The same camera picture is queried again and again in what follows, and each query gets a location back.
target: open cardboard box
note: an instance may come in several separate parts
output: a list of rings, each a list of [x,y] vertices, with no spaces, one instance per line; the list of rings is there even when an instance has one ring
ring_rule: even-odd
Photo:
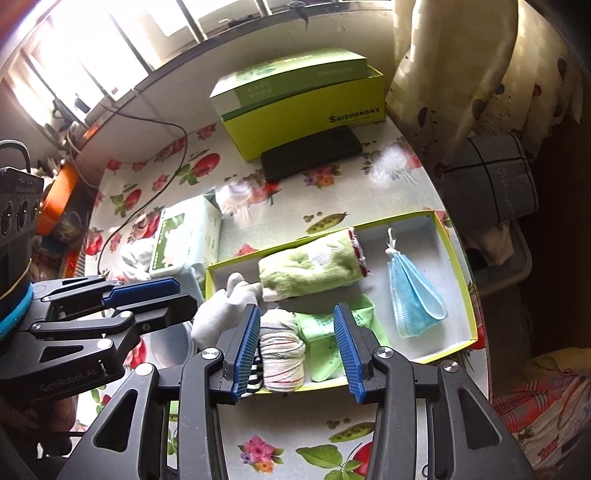
[[[402,338],[394,322],[388,256],[385,253],[389,227],[393,229],[396,237],[396,249],[405,254],[431,282],[443,298],[449,313],[447,318],[419,337]],[[388,346],[409,360],[422,364],[457,352],[477,340],[476,319],[466,279],[445,227],[435,212],[425,210],[362,223],[355,226],[355,232],[369,270],[366,278],[334,290],[282,300],[273,306],[279,306],[289,312],[330,313],[336,303],[357,299],[365,293],[375,305],[375,314],[389,339]],[[206,297],[210,298],[220,288],[226,288],[228,277],[234,272],[240,272],[250,283],[259,281],[260,258],[288,248],[299,247],[328,233],[301,238],[212,265],[207,269]],[[263,303],[259,308],[263,314],[267,311],[267,304]],[[316,390],[346,383],[345,377],[312,382],[306,373],[304,385],[299,390]]]

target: blue rubber ring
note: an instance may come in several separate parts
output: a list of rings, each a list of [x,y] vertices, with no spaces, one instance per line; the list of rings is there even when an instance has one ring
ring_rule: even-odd
[[[25,293],[25,296],[22,298],[22,300],[4,320],[0,321],[0,340],[3,340],[3,338],[6,337],[6,335],[8,335],[9,332],[18,325],[18,322],[20,322],[27,313],[32,301],[33,285],[29,283],[27,293]]]

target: plaid fabric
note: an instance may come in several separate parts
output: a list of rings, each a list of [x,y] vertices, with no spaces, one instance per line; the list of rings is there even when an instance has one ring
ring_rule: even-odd
[[[550,378],[523,385],[492,400],[492,406],[511,433],[531,425],[578,377],[567,370]]]

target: striped cloth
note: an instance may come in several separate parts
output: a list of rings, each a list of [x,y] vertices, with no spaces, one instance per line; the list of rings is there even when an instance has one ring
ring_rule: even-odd
[[[493,398],[492,406],[511,433],[520,432],[560,400],[577,377],[567,370],[554,377],[536,380]]]
[[[255,359],[252,362],[251,375],[248,377],[246,392],[240,398],[252,397],[262,386],[262,360],[259,349],[255,350]]]

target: blue face mask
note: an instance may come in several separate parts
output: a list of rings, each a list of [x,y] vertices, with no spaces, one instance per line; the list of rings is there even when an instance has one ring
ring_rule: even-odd
[[[406,255],[394,248],[391,228],[388,237],[386,254],[390,258],[388,270],[394,320],[400,336],[418,337],[447,317],[447,309],[425,276]]]

